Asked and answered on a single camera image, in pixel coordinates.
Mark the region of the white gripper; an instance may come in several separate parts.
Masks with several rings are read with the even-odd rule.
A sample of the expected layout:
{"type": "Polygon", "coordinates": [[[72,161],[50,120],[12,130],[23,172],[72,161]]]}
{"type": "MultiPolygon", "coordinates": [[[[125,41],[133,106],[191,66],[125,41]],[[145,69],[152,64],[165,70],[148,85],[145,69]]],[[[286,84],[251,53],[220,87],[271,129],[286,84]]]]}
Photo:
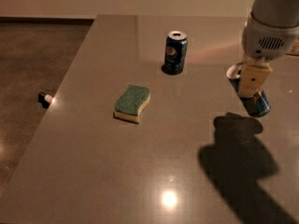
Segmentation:
{"type": "Polygon", "coordinates": [[[248,57],[241,65],[239,97],[250,98],[262,87],[273,72],[268,60],[288,53],[298,36],[298,26],[274,27],[248,16],[242,33],[242,47],[248,57]]]}

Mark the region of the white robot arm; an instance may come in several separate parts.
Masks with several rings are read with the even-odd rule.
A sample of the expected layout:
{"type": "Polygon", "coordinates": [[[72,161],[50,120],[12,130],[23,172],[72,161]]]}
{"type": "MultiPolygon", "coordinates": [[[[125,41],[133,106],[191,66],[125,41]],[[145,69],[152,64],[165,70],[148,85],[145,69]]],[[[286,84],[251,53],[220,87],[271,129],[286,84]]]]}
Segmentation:
{"type": "Polygon", "coordinates": [[[254,0],[242,34],[238,96],[252,97],[272,73],[269,61],[286,54],[299,36],[299,0],[254,0]]]}

